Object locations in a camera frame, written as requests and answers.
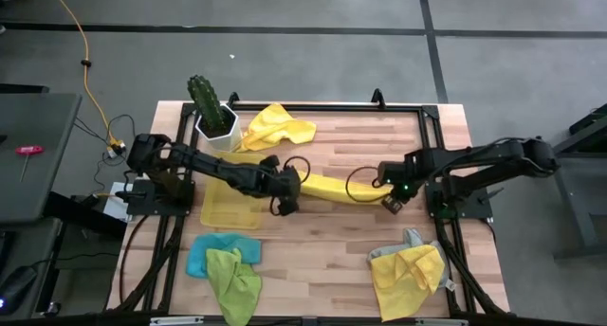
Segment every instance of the gray floor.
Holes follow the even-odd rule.
[[[66,0],[89,24],[235,27],[422,28],[418,0]],[[430,0],[436,28],[607,30],[607,0]],[[69,23],[55,0],[11,3],[11,21]],[[248,100],[366,101],[380,87],[388,101],[437,103],[425,37],[279,34],[88,33],[91,87],[109,117],[127,113],[147,131],[158,100],[187,98],[185,80],[205,74],[219,95]],[[463,103],[472,139],[544,136],[605,103],[607,40],[438,38],[449,102]],[[0,82],[45,84],[82,93],[82,41],[75,32],[8,31],[0,38]],[[89,102],[80,116],[100,133]],[[127,120],[117,136],[132,139]],[[102,144],[74,131],[56,190],[84,194]],[[121,180],[120,168],[99,179]],[[491,205],[513,312],[526,317],[607,324],[607,261],[554,263],[578,236],[554,180],[519,178]],[[98,275],[82,271],[87,276]],[[70,313],[101,306],[72,280]]]

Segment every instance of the cactus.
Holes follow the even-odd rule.
[[[208,136],[227,133],[230,122],[219,107],[219,100],[209,80],[195,75],[188,80],[188,92],[202,116],[201,123]]]

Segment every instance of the lime green towel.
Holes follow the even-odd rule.
[[[247,325],[262,290],[262,278],[241,261],[238,248],[233,253],[207,249],[209,282],[229,326]]]

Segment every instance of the blue cloth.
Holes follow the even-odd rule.
[[[186,273],[192,277],[207,278],[207,249],[232,252],[240,250],[242,263],[256,264],[262,260],[262,243],[238,233],[210,233],[196,237],[193,241]]]

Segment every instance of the white pot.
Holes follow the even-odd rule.
[[[243,139],[242,130],[240,129],[240,120],[238,119],[238,116],[236,115],[236,113],[234,113],[228,107],[228,105],[222,104],[221,108],[224,110],[227,110],[230,114],[232,114],[234,116],[234,123],[232,123],[231,130],[228,134],[226,134],[224,136],[208,138],[204,134],[204,132],[202,132],[202,130],[200,130],[200,127],[199,127],[200,119],[202,118],[202,116],[198,117],[195,128],[196,128],[196,131],[198,131],[198,133],[202,137],[204,137],[204,139],[207,140],[207,142],[209,142],[209,144],[215,150],[224,151],[224,152],[232,152],[240,145],[240,142]]]

